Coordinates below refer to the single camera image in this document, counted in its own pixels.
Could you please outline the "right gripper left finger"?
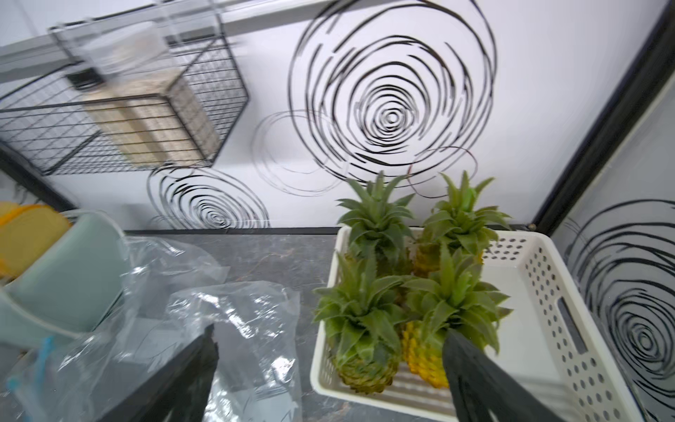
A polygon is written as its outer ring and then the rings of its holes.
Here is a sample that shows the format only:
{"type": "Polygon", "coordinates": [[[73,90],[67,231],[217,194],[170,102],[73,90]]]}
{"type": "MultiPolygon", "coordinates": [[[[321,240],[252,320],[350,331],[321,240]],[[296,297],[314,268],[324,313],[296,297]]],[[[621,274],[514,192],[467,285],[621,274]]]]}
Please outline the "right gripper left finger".
{"type": "Polygon", "coordinates": [[[174,356],[101,421],[201,421],[219,360],[214,325],[174,356]]]}

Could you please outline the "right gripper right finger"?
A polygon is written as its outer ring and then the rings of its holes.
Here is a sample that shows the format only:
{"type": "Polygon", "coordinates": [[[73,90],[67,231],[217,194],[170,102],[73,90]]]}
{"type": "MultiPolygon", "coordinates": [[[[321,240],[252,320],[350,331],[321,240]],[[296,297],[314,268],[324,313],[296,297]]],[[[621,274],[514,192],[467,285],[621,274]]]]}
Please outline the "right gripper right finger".
{"type": "Polygon", "coordinates": [[[561,420],[459,332],[446,335],[441,360],[457,420],[561,420]]]}

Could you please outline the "dark-lid spice jar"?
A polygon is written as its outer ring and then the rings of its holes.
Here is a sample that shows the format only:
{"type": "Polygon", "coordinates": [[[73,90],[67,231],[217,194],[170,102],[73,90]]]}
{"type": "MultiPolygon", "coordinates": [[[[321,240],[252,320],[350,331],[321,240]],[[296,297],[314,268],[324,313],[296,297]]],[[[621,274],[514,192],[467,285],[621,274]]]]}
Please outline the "dark-lid spice jar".
{"type": "Polygon", "coordinates": [[[149,168],[166,160],[166,154],[142,119],[140,100],[126,100],[128,95],[119,83],[105,80],[87,65],[76,66],[64,75],[81,93],[84,110],[132,165],[149,168]]]}

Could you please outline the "mint green toaster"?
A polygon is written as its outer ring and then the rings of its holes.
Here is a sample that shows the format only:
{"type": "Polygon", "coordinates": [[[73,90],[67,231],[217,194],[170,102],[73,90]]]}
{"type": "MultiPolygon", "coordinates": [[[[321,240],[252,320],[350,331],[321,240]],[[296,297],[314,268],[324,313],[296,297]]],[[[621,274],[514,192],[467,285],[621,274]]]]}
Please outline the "mint green toaster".
{"type": "Polygon", "coordinates": [[[125,233],[107,214],[72,210],[73,226],[1,288],[1,341],[23,349],[93,332],[122,297],[131,271],[125,233]]]}

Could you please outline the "white-lid spice jar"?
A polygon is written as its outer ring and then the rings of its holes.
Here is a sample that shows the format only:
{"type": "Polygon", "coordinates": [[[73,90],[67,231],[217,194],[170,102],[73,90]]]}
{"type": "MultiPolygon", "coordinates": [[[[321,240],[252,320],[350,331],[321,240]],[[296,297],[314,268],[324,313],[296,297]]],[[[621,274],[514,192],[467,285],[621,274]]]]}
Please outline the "white-lid spice jar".
{"type": "Polygon", "coordinates": [[[198,165],[214,158],[219,135],[158,25],[145,21],[95,37],[82,46],[89,65],[140,100],[142,119],[166,154],[164,163],[198,165]]]}

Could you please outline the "left yellow toast slice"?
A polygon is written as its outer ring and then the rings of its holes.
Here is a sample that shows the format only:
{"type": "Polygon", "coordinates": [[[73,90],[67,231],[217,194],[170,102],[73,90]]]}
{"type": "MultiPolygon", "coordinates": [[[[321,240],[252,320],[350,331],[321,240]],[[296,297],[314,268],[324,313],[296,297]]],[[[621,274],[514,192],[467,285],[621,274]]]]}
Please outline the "left yellow toast slice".
{"type": "Polygon", "coordinates": [[[52,207],[1,202],[1,277],[21,276],[70,227],[52,207]]]}

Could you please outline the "cream perforated plastic basket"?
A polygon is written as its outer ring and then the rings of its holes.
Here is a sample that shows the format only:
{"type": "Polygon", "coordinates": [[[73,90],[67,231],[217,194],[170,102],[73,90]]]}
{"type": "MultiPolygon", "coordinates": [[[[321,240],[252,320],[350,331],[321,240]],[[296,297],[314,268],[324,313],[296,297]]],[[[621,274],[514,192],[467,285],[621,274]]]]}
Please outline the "cream perforated plastic basket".
{"type": "MultiPolygon", "coordinates": [[[[483,257],[483,280],[512,309],[497,334],[500,352],[488,357],[567,421],[642,421],[639,404],[576,284],[550,238],[536,232],[501,230],[483,257]]],[[[323,396],[412,417],[454,421],[449,390],[424,383],[402,364],[382,393],[362,395],[347,387],[330,361],[321,327],[310,375],[323,396]]]]}

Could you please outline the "clear zip-top bag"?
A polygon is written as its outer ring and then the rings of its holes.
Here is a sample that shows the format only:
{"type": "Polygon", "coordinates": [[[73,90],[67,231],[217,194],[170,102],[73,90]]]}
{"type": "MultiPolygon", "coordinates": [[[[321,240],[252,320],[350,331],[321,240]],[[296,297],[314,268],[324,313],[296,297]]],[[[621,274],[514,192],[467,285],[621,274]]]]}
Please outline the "clear zip-top bag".
{"type": "Polygon", "coordinates": [[[295,290],[270,281],[224,283],[173,294],[165,310],[189,339],[212,328],[218,363],[204,421],[300,421],[295,290]]]}
{"type": "Polygon", "coordinates": [[[172,296],[225,282],[229,268],[192,244],[159,237],[127,243],[121,300],[93,332],[46,339],[5,376],[3,421],[96,421],[193,339],[168,314],[172,296]]]}

